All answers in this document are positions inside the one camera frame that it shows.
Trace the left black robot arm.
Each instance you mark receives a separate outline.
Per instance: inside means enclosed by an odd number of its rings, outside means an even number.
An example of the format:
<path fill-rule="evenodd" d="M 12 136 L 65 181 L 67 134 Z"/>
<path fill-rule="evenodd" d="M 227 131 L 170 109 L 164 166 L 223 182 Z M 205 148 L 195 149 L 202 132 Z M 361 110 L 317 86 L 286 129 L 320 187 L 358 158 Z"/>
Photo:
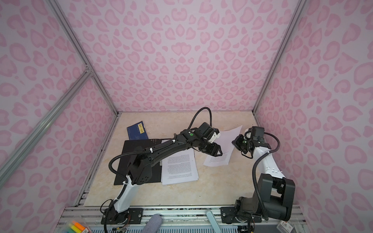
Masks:
<path fill-rule="evenodd" d="M 152 167 L 163 159 L 181 151 L 197 148 L 198 151 L 213 156 L 222 156 L 221 146 L 215 142 L 220 131 L 206 122 L 200 127 L 184 129 L 173 138 L 153 147 L 137 147 L 132 152 L 120 154 L 110 160 L 109 170 L 123 178 L 120 193 L 104 211 L 101 224 L 121 224 L 130 222 L 130 204 L 139 186 L 152 177 Z"/>

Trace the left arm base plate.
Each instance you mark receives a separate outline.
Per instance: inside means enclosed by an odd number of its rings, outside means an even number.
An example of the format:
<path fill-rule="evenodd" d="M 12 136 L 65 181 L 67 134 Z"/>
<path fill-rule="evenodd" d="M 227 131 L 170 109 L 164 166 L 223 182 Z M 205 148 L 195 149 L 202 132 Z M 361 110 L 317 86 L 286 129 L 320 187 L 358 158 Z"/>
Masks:
<path fill-rule="evenodd" d="M 101 224 L 140 224 L 143 215 L 143 208 L 129 208 L 128 210 L 118 213 L 114 208 L 106 209 Z"/>

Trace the paper sheet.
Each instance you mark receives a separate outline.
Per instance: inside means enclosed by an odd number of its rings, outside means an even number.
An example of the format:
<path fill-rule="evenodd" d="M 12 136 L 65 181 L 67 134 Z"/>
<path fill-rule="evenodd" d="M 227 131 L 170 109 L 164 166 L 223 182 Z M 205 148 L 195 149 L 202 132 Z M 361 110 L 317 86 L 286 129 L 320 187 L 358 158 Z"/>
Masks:
<path fill-rule="evenodd" d="M 232 141 L 234 141 L 236 137 L 239 136 L 241 129 L 242 125 L 229 131 L 220 132 L 220 136 L 218 139 L 215 140 L 215 142 L 220 145 L 222 156 L 207 156 L 204 165 L 207 167 L 219 167 L 228 165 L 232 152 L 235 148 L 235 146 L 232 144 Z"/>
<path fill-rule="evenodd" d="M 177 152 L 161 164 L 161 182 L 163 185 L 193 182 L 199 179 L 193 148 Z"/>

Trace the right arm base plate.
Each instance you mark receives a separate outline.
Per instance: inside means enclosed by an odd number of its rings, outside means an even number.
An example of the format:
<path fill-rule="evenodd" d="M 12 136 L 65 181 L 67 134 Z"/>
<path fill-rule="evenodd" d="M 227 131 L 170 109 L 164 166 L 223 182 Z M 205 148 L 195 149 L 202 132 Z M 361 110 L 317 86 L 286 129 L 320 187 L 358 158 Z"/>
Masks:
<path fill-rule="evenodd" d="M 224 224 L 247 223 L 248 220 L 254 220 L 255 223 L 261 223 L 262 218 L 247 212 L 237 211 L 234 206 L 220 208 L 221 221 Z"/>

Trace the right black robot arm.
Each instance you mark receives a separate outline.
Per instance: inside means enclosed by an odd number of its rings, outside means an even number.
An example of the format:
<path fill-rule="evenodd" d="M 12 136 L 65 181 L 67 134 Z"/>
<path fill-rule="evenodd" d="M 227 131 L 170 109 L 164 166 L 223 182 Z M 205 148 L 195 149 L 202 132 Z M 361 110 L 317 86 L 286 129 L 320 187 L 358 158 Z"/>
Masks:
<path fill-rule="evenodd" d="M 252 168 L 253 196 L 236 200 L 236 220 L 290 220 L 295 183 L 285 177 L 274 160 L 273 153 L 281 145 L 279 139 L 265 132 L 263 127 L 253 126 L 245 134 L 236 137 L 232 144 L 244 157 L 255 160 Z"/>

